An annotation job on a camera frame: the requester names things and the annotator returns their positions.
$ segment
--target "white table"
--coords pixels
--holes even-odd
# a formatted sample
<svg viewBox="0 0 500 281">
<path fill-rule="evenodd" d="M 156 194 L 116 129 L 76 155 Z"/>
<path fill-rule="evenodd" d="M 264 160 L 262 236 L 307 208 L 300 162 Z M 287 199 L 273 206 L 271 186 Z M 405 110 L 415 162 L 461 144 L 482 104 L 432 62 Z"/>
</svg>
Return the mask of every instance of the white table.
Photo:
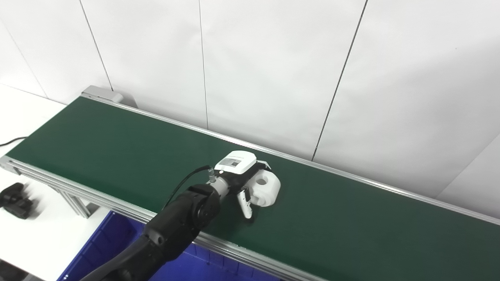
<svg viewBox="0 0 500 281">
<path fill-rule="evenodd" d="M 65 106 L 0 84 L 0 143 L 28 136 Z M 0 147 L 0 156 L 16 143 Z M 28 184 L 31 200 L 38 201 L 36 217 L 19 219 L 0 209 L 0 259 L 42 280 L 55 281 L 108 214 L 100 207 L 88 219 L 45 184 L 0 169 L 0 190 Z"/>
</svg>

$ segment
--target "white wall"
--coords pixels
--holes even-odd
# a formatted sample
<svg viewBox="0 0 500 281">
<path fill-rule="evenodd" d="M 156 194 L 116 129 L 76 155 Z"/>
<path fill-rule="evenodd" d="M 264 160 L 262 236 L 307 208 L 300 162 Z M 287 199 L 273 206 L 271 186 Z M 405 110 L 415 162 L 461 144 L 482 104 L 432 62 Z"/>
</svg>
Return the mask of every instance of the white wall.
<svg viewBox="0 0 500 281">
<path fill-rule="evenodd" d="M 436 197 L 500 133 L 497 3 L 368 1 L 314 160 Z"/>
<path fill-rule="evenodd" d="M 62 103 L 112 87 L 141 109 L 500 218 L 487 169 L 500 159 L 500 4 L 369 0 L 348 56 L 364 4 L 0 0 L 0 83 Z"/>
<path fill-rule="evenodd" d="M 0 0 L 0 19 L 49 99 L 67 104 L 88 85 L 110 88 L 79 1 Z"/>
<path fill-rule="evenodd" d="M 0 20 L 0 84 L 47 97 Z"/>
</svg>

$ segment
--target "black cable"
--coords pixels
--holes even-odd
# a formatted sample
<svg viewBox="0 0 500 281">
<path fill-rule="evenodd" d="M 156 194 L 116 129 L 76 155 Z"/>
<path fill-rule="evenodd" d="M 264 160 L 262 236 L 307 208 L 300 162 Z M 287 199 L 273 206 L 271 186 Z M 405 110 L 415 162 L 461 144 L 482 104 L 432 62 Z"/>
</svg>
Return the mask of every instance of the black cable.
<svg viewBox="0 0 500 281">
<path fill-rule="evenodd" d="M 170 203 L 170 201 L 172 200 L 172 198 L 174 198 L 174 195 L 177 193 L 177 191 L 181 188 L 181 186 L 189 179 L 191 178 L 192 175 L 196 174 L 196 173 L 199 173 L 201 171 L 205 171 L 205 170 L 208 170 L 210 169 L 211 167 L 209 165 L 205 165 L 203 167 L 199 167 L 197 168 L 196 170 L 192 171 L 191 173 L 189 173 L 183 180 L 181 180 L 179 182 L 179 184 L 175 187 L 175 189 L 172 191 L 172 194 L 170 194 L 170 197 L 168 198 L 167 202 L 165 203 L 165 206 L 163 206 L 163 208 L 165 209 L 165 207 Z"/>
<path fill-rule="evenodd" d="M 10 145 L 11 143 L 17 141 L 17 140 L 22 140 L 22 139 L 26 139 L 27 136 L 20 136 L 20 137 L 16 137 L 15 139 L 11 140 L 11 141 L 7 141 L 6 143 L 2 143 L 0 144 L 0 147 L 3 147 L 3 146 L 6 146 L 6 145 Z"/>
</svg>

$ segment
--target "conveyor leg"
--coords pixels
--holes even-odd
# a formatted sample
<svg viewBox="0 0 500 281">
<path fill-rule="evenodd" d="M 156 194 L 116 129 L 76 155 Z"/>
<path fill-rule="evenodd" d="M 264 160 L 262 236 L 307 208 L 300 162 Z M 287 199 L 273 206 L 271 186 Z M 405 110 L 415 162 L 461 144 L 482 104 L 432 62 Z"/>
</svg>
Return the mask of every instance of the conveyor leg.
<svg viewBox="0 0 500 281">
<path fill-rule="evenodd" d="M 54 188 L 54 189 L 57 192 L 59 192 L 59 194 L 61 194 L 62 198 L 64 198 L 64 200 L 66 200 L 68 205 L 73 209 L 73 211 L 77 215 L 84 217 L 86 219 L 88 219 L 91 216 L 91 212 L 89 211 L 87 206 L 85 206 L 85 204 L 83 204 L 83 202 L 82 202 L 82 200 L 80 200 L 80 198 L 73 196 L 73 195 L 67 193 L 66 191 L 63 191 L 63 190 L 60 190 L 57 188 Z"/>
</svg>

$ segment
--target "green conveyor belt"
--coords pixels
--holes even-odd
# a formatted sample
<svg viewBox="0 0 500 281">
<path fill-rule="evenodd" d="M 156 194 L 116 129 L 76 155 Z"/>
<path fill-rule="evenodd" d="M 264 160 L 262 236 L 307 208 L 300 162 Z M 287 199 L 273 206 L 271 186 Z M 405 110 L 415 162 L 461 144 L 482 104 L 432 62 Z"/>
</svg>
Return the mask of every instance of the green conveyor belt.
<svg viewBox="0 0 500 281">
<path fill-rule="evenodd" d="M 158 212 L 233 150 L 267 161 L 281 191 L 253 224 L 227 198 L 208 234 L 332 281 L 500 280 L 499 225 L 85 97 L 7 156 Z"/>
</svg>

